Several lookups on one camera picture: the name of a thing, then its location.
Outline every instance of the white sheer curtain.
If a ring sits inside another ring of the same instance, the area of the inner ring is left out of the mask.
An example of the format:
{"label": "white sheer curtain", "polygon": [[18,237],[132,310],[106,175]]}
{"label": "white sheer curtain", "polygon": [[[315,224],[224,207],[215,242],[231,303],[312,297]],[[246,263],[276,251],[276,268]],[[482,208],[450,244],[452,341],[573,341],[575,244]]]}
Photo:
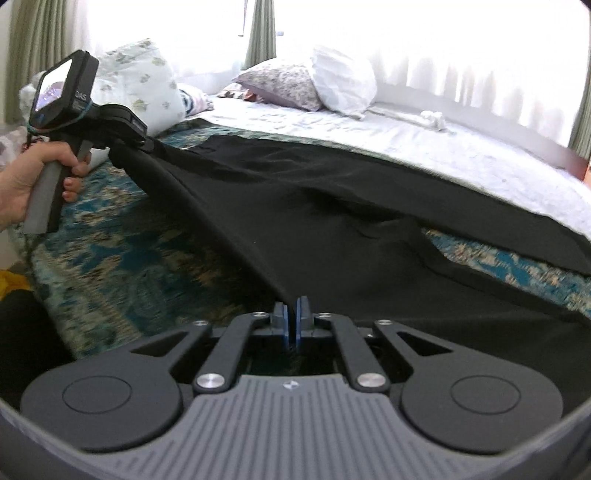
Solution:
{"label": "white sheer curtain", "polygon": [[[246,44],[239,36],[244,22],[244,0],[79,0],[78,3],[83,4],[79,17],[85,16],[86,27],[86,32],[79,32],[78,36],[92,54],[100,55],[149,37],[177,76],[189,83],[191,78],[204,81],[218,73],[235,74],[244,60]],[[210,89],[219,90],[223,86]]]}
{"label": "white sheer curtain", "polygon": [[589,52],[580,0],[275,2],[280,57],[305,57],[316,42],[355,49],[380,83],[443,95],[568,144]]}

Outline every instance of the pant leg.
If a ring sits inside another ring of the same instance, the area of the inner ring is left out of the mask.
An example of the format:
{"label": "pant leg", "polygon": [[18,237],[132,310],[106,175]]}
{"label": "pant leg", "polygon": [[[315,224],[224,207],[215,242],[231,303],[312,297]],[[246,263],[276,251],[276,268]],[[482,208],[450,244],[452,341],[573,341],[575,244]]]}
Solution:
{"label": "pant leg", "polygon": [[29,291],[14,290],[0,301],[0,397],[18,407],[27,385],[73,357]]}

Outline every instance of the black fabric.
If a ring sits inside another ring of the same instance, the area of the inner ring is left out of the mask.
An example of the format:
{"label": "black fabric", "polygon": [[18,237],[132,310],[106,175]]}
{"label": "black fabric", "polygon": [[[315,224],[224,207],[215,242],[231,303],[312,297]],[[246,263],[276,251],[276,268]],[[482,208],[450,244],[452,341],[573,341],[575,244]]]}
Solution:
{"label": "black fabric", "polygon": [[27,385],[73,361],[43,306],[26,290],[0,301],[0,397],[18,408]]}
{"label": "black fabric", "polygon": [[[191,151],[155,142],[150,155],[120,145],[110,157],[292,307],[308,295],[317,312],[360,325],[394,319],[531,366],[561,388],[567,410],[591,392],[590,374],[573,379],[548,360],[552,352],[565,364],[591,361],[585,317],[446,260],[420,231],[437,227],[590,271],[589,243],[549,218],[407,167],[314,145],[224,136]],[[535,343],[515,342],[511,331],[521,339],[535,334]]]}

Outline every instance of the green curtain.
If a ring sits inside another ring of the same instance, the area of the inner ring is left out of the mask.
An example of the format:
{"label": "green curtain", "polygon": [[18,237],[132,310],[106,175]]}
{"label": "green curtain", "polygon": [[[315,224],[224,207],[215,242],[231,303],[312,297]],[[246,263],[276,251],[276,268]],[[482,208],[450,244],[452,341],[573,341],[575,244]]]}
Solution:
{"label": "green curtain", "polygon": [[273,0],[255,0],[251,35],[242,68],[249,69],[277,57],[275,48],[275,8]]}
{"label": "green curtain", "polygon": [[583,158],[591,158],[591,11],[589,12],[589,61],[587,80],[579,114],[570,136],[569,147]]}
{"label": "green curtain", "polygon": [[31,77],[71,53],[66,35],[68,0],[14,0],[8,44],[5,121],[22,120],[18,91]]}

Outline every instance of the hand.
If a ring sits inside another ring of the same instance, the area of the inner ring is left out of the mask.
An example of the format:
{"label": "hand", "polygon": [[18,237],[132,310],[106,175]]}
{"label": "hand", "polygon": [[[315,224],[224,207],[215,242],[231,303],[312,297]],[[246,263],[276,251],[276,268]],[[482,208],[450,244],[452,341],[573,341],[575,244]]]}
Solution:
{"label": "hand", "polygon": [[[72,167],[72,175],[84,177],[90,168],[90,154],[80,162],[65,142],[40,142],[20,154],[0,173],[0,230],[25,219],[31,189],[39,178],[43,165],[58,161]],[[75,202],[82,190],[82,180],[76,177],[64,179],[63,198]]]}

